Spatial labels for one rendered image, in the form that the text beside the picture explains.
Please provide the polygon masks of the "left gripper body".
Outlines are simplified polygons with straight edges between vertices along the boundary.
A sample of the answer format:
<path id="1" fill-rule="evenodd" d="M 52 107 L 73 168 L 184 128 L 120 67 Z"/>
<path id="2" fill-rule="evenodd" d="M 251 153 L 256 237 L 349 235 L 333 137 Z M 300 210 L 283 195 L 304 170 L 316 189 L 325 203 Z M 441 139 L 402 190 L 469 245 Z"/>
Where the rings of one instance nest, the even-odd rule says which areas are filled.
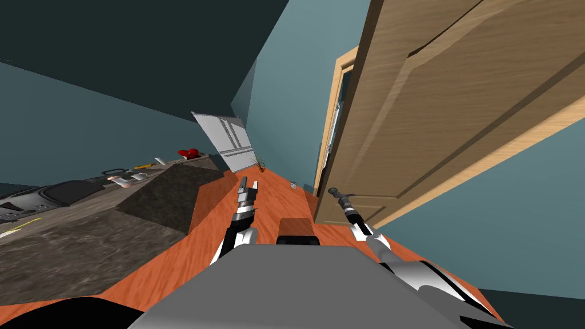
<path id="1" fill-rule="evenodd" d="M 238 189 L 238 208 L 252 208 L 257 199 L 257 188 L 240 187 Z"/>

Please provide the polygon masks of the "light wooden door leaf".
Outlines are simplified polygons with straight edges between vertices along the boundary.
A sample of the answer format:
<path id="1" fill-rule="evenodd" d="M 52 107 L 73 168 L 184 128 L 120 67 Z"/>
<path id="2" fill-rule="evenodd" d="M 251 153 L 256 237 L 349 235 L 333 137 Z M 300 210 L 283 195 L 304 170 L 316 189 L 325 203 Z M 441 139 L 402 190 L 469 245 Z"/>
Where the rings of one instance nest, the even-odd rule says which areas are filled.
<path id="1" fill-rule="evenodd" d="M 327 190 L 382 227 L 585 118 L 585 0 L 371 0 Z"/>

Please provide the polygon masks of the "white refrigerator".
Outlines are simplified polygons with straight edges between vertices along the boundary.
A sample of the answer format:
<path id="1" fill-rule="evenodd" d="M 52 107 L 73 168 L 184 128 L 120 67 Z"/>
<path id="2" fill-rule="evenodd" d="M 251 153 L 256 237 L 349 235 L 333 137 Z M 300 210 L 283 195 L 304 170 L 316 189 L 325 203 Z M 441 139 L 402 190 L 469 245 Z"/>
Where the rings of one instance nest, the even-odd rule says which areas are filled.
<path id="1" fill-rule="evenodd" d="M 239 172 L 257 164 L 257 156 L 240 118 L 191 114 L 231 171 Z"/>

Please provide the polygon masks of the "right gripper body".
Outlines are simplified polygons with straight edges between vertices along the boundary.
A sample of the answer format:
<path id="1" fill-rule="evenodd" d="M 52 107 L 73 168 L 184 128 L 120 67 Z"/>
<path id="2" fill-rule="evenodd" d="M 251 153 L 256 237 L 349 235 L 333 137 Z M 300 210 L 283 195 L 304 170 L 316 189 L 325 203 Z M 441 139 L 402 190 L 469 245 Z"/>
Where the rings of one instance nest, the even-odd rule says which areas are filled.
<path id="1" fill-rule="evenodd" d="M 327 191 L 338 200 L 338 203 L 342 209 L 347 210 L 348 208 L 352 208 L 349 198 L 354 196 L 354 194 L 342 194 L 337 188 L 334 187 L 329 188 Z"/>

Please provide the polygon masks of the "dark stone kitchen counter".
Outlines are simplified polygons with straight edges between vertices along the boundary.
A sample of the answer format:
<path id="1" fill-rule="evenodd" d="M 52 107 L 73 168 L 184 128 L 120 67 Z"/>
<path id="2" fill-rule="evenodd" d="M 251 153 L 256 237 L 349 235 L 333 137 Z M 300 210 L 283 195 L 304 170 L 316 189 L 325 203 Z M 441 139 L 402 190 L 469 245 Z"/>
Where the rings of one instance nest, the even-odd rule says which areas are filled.
<path id="1" fill-rule="evenodd" d="M 104 292 L 187 237 L 236 182 L 203 157 L 46 212 L 0 238 L 0 306 Z"/>

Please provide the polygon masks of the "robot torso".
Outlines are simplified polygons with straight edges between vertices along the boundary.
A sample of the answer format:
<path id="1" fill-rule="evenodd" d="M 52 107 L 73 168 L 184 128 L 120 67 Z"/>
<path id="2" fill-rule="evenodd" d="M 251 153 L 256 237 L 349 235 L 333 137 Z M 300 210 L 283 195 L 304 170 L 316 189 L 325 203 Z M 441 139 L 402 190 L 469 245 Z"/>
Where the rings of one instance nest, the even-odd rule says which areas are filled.
<path id="1" fill-rule="evenodd" d="M 350 246 L 244 244 L 129 329 L 468 329 Z"/>

